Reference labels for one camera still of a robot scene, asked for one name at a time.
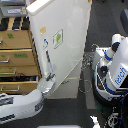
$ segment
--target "wooden drawer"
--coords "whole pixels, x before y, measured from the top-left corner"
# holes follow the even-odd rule
[[[0,50],[0,66],[35,65],[32,49]]]
[[[0,49],[31,48],[29,30],[12,31],[14,18],[9,19],[8,29],[0,31]]]
[[[39,75],[36,66],[0,67],[0,77]]]
[[[36,81],[25,82],[0,82],[0,93],[28,93],[37,89]]]

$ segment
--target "wooden cabinet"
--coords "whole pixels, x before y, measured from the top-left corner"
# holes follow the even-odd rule
[[[13,31],[13,22],[0,31],[0,93],[28,93],[37,88],[40,69],[30,30]]]

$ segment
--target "cable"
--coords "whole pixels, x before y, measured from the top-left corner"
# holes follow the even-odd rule
[[[73,79],[74,79],[74,80],[75,80],[75,79],[78,79],[78,80],[83,80],[83,81],[85,81],[85,82],[89,82],[91,86],[90,86],[90,88],[89,88],[88,91],[82,91],[82,90],[80,89],[80,87],[79,87],[78,89],[79,89],[79,91],[82,92],[82,93],[88,93],[88,92],[91,91],[91,89],[92,89],[92,83],[91,83],[89,80],[84,80],[84,79],[81,79],[81,78],[79,78],[79,77],[66,78],[66,80],[71,80],[71,79],[72,79],[72,80],[73,80]]]
[[[97,0],[100,4],[103,4],[103,3],[105,3],[106,2],[106,0]]]
[[[124,99],[126,97],[126,95],[128,94],[128,91],[126,91],[126,93],[124,94],[122,103],[121,103],[121,118],[120,118],[120,123],[119,123],[119,128],[121,127],[121,123],[122,123],[122,108],[123,108],[123,103],[124,103]]]

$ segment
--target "logo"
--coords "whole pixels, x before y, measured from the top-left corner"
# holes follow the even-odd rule
[[[124,79],[125,75],[126,75],[127,71],[124,68],[120,68],[120,72],[117,75],[117,78],[115,78],[115,82],[119,85],[122,80]]]

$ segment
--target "dark floor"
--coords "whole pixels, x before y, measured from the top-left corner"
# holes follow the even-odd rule
[[[122,9],[128,7],[128,1],[121,3],[121,0],[106,0],[103,4],[101,1],[93,0],[85,52],[91,52],[92,44],[110,46],[111,37],[115,33],[126,36],[120,22],[120,13]],[[85,72],[81,72],[81,78],[84,78],[84,75]],[[84,89],[85,84],[84,81],[80,81],[81,89]],[[87,107],[90,102],[81,92],[78,93],[77,99],[45,100],[44,108],[38,115],[0,125],[0,128],[37,128],[42,125],[79,125],[83,128],[92,128],[91,115],[98,117],[103,128],[106,120],[101,115],[95,99],[94,102],[95,107]]]

